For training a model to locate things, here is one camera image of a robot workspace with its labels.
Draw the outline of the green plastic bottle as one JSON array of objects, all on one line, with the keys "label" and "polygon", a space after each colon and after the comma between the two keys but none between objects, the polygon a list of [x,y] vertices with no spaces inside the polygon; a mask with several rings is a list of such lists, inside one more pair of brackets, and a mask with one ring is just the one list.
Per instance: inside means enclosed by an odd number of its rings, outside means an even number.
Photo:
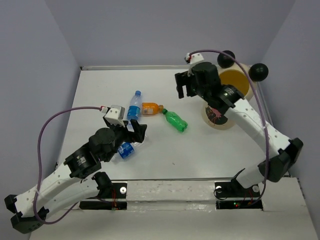
[{"label": "green plastic bottle", "polygon": [[168,111],[164,108],[162,114],[165,116],[166,121],[179,132],[182,133],[187,129],[188,123],[175,112]]}]

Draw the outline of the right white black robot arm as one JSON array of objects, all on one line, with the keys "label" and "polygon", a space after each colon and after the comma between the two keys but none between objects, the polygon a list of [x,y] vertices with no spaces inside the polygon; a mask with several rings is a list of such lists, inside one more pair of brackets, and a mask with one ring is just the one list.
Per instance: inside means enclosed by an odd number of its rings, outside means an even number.
[{"label": "right white black robot arm", "polygon": [[214,65],[204,60],[192,61],[189,70],[174,75],[180,99],[201,97],[217,118],[235,122],[265,152],[263,161],[241,169],[222,184],[218,200],[243,197],[259,183],[277,183],[296,163],[303,147],[299,138],[280,133],[252,108],[247,97],[254,94],[254,82],[249,83],[246,94],[236,86],[248,77],[260,81],[267,76],[268,67],[262,63],[247,67],[234,61]]}]

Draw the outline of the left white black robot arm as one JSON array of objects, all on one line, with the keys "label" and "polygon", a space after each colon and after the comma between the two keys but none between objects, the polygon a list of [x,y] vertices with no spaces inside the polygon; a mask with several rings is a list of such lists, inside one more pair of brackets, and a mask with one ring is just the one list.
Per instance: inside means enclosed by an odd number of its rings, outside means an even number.
[{"label": "left white black robot arm", "polygon": [[112,197],[116,192],[109,176],[101,171],[102,163],[109,162],[124,143],[142,143],[146,124],[137,120],[98,129],[88,142],[69,155],[40,185],[25,193],[10,194],[6,208],[13,213],[12,227],[22,234],[40,228],[55,212],[87,198]]}]

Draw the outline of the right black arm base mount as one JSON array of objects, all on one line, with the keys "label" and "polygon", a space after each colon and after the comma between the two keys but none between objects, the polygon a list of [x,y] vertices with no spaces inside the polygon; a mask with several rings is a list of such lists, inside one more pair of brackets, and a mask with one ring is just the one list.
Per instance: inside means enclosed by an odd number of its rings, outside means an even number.
[{"label": "right black arm base mount", "polygon": [[213,195],[217,210],[259,209],[263,210],[261,193],[258,185],[243,188],[241,185],[233,188],[231,181],[214,183]]}]

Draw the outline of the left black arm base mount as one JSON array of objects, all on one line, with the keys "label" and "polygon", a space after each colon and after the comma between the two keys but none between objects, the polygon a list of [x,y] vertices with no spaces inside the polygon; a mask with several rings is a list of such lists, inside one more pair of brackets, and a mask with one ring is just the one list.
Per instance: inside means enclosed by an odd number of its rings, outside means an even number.
[{"label": "left black arm base mount", "polygon": [[113,189],[105,195],[89,197],[79,203],[81,210],[120,211],[127,209],[127,182],[114,181]]}]

